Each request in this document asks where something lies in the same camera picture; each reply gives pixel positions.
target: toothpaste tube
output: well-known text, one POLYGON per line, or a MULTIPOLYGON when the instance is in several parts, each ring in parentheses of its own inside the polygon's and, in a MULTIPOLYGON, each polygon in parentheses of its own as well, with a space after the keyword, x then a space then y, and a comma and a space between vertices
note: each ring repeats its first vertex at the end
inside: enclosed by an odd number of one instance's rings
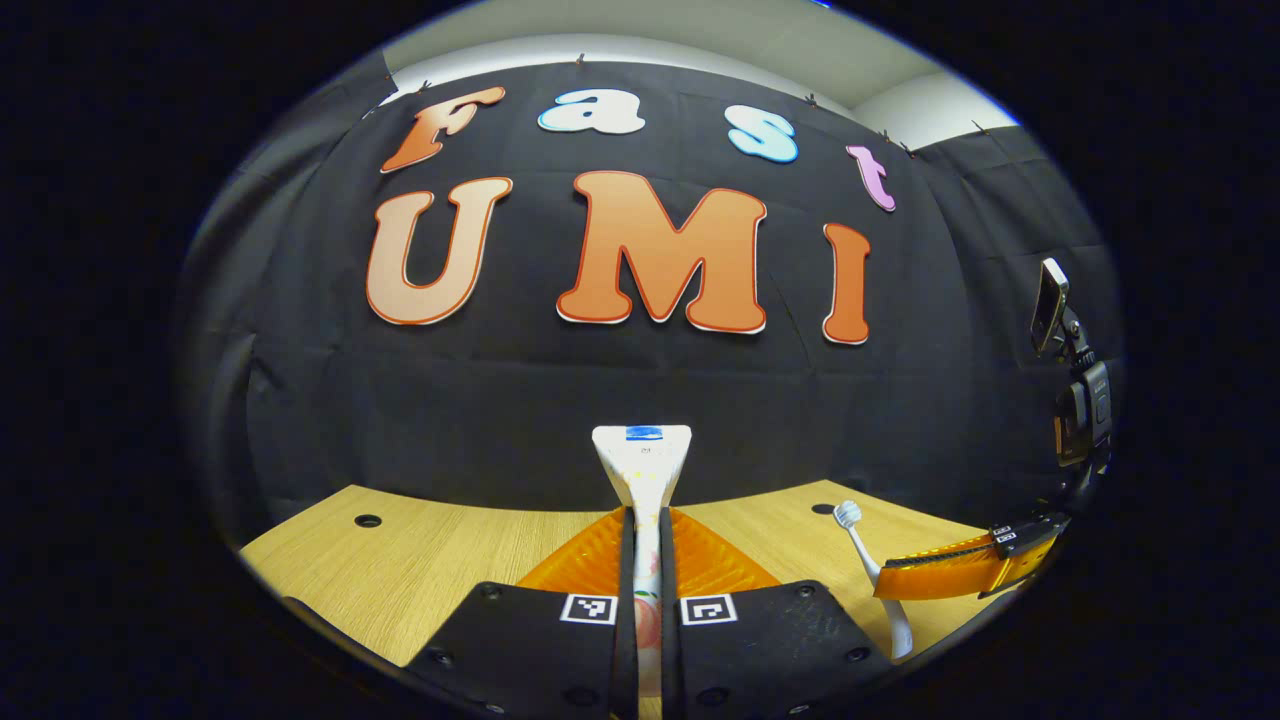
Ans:
POLYGON ((658 518, 671 503, 691 433, 687 425, 604 425, 591 432, 604 473, 635 512, 636 655, 640 694, 662 694, 662 559, 658 518))

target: black fabric curtain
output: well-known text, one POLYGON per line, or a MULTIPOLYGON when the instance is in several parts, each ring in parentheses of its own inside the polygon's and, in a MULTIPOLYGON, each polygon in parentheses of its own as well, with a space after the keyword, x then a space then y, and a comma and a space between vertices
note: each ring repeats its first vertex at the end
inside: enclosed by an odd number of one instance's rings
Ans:
POLYGON ((236 543, 348 486, 447 502, 605 510, 617 498, 590 442, 600 424, 687 424, 676 505, 829 478, 984 525, 1056 489, 1052 400, 1068 373, 1028 337, 1038 264, 1059 260, 1073 309, 1106 357, 1123 355, 1117 278, 1080 200, 1021 128, 915 150, 804 101, 728 77, 630 63, 515 68, 406 95, 379 55, 282 119, 214 201, 179 307, 179 388, 200 482, 236 543), (502 86, 434 158, 379 168, 422 108, 502 86), (564 92, 640 99, 630 135, 553 133, 538 115, 564 92), (799 156, 736 150, 724 109, 795 127, 799 156), (872 150, 896 209, 863 188, 846 145, 872 150), (654 323, 634 300, 617 325, 567 323, 586 200, 573 178, 649 179, 680 227, 709 190, 763 201, 754 336, 654 323), (408 258, 439 274, 454 186, 507 177, 466 305, 428 327, 392 325, 365 297, 374 210, 415 191, 436 202, 408 258), (863 233, 861 346, 827 341, 826 223, 863 233))

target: wooden table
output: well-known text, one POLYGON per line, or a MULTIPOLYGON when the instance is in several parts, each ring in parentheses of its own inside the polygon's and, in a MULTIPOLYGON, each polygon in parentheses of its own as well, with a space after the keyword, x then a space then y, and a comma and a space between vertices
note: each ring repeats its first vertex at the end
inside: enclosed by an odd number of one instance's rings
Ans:
MULTIPOLYGON (((858 532, 877 561, 984 532, 819 480, 721 502, 673 505, 748 553, 782 583, 815 579, 887 653, 888 619, 847 533, 818 503, 854 500, 858 532)), ((676 489, 676 503, 680 489, 676 489)), ((349 486, 273 528, 241 555, 280 596, 306 602, 356 642, 407 665, 479 582, 516 583, 605 512, 493 510, 349 486), (376 515, 375 528, 356 525, 376 515)), ((965 624, 995 598, 904 602, 911 656, 965 624)), ((658 698, 641 698, 657 719, 658 698)))

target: orange gripper pad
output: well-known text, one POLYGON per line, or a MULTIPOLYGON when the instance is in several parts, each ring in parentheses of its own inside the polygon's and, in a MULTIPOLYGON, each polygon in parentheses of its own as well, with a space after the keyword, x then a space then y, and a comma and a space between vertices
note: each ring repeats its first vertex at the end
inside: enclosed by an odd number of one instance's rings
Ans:
MULTIPOLYGON (((530 570, 518 587, 580 594, 618 594, 622 512, 618 507, 588 525, 530 570)), ((721 594, 780 584, 764 568, 705 525, 671 511, 676 548, 676 593, 721 594)))
MULTIPOLYGON (((1001 560, 996 548, 988 547, 919 565, 883 568, 873 594, 883 600, 940 600, 987 592, 1016 580, 1039 566, 1055 539, 1050 538, 1009 560, 1001 560)), ((993 539, 987 534, 906 557, 947 555, 991 542, 993 539)))

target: white toothbrush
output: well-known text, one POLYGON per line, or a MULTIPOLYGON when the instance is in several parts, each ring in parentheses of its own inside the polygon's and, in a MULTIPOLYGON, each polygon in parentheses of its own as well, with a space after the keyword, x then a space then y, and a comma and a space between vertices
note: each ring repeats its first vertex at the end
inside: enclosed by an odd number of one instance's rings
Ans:
MULTIPOLYGON (((858 556, 863 560, 863 568, 867 569, 867 577, 870 578, 874 588, 876 583, 879 582, 879 565, 872 560, 872 553, 867 552, 863 538, 858 537, 858 529, 854 528, 854 524, 863 519, 863 509, 852 500, 846 500, 836 507, 833 515, 836 523, 849 530, 849 537, 852 538, 858 556)), ((911 623, 906 619, 906 611, 902 610, 901 602, 896 600, 881 600, 881 602, 884 603, 890 633, 893 637, 893 660, 901 660, 911 652, 911 623)))

